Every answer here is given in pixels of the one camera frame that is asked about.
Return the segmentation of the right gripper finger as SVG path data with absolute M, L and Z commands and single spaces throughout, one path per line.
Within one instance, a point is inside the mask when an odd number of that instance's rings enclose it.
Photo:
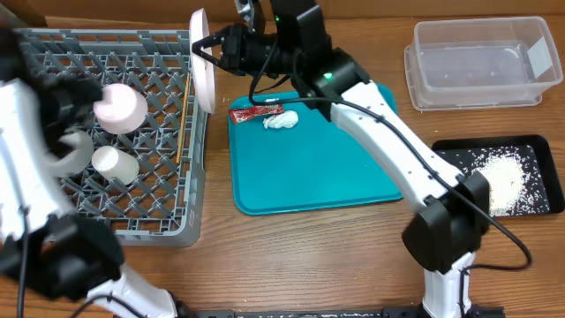
M 209 33 L 207 27 L 194 29 L 192 32 L 192 51 L 200 51 L 223 44 L 228 40 L 232 29 L 233 26 L 226 26 L 213 34 Z
M 209 62 L 210 64 L 219 67 L 224 71 L 228 71 L 228 68 L 225 64 L 222 63 L 221 59 L 218 59 L 211 54 L 205 51 L 205 48 L 199 47 L 196 43 L 192 45 L 192 53 L 195 54 L 197 57 L 202 58 L 204 61 Z

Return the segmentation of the large white plate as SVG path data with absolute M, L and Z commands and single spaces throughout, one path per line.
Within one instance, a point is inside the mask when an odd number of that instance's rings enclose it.
M 207 14 L 204 9 L 195 11 L 190 19 L 191 46 L 209 36 Z M 196 54 L 191 47 L 192 75 L 195 96 L 200 109 L 208 114 L 215 113 L 215 67 L 203 57 Z

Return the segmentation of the wooden chopstick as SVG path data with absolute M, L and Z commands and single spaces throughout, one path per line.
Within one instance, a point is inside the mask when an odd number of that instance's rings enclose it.
M 186 81 L 185 81 L 185 93 L 184 93 L 184 99 L 183 99 L 183 108 L 181 111 L 181 122 L 180 122 L 180 128 L 178 131 L 178 143 L 177 143 L 177 156 L 176 156 L 176 164 L 179 165 L 181 162 L 181 157 L 182 157 L 182 149 L 183 149 L 183 145 L 184 145 L 184 139 L 185 139 L 185 124 L 186 124 L 186 112 L 187 112 L 187 106 L 188 106 L 188 100 L 189 100 L 189 95 L 190 95 L 190 73 L 186 75 Z

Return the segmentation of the small pink-white bowl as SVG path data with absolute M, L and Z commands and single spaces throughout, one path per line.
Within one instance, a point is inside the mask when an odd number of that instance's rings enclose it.
M 125 84 L 102 89 L 102 100 L 94 103 L 99 126 L 108 133 L 126 134 L 143 125 L 148 112 L 144 96 Z

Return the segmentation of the white cup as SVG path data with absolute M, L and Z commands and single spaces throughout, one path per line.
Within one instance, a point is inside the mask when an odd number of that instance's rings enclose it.
M 139 175 L 139 164 L 135 157 L 112 146 L 96 149 L 92 155 L 94 169 L 108 181 L 117 178 L 129 185 Z

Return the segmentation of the grey bowl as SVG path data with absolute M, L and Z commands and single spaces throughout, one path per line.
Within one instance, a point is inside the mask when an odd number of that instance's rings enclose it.
M 48 155 L 48 167 L 55 177 L 74 176 L 90 164 L 94 143 L 88 133 L 77 130 L 62 136 L 58 143 L 67 146 L 70 150 L 65 155 Z

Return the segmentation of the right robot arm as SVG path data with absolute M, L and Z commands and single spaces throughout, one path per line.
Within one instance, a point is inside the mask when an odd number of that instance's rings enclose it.
M 489 227 L 489 185 L 435 154 L 389 107 L 370 75 L 333 46 L 323 13 L 309 0 L 274 1 L 276 30 L 264 31 L 257 1 L 240 1 L 244 22 L 211 33 L 207 16 L 190 20 L 191 59 L 200 107 L 215 109 L 215 69 L 237 76 L 291 79 L 298 101 L 348 133 L 409 202 L 402 239 L 425 271 L 426 317 L 471 317 L 468 273 Z

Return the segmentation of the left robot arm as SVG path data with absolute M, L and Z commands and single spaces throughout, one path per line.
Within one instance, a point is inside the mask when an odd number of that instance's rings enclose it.
M 77 217 L 57 183 L 94 152 L 67 129 L 109 103 L 90 79 L 39 81 L 19 36 L 2 29 L 1 272 L 21 291 L 82 300 L 119 317 L 192 317 L 185 303 L 127 267 L 110 228 Z

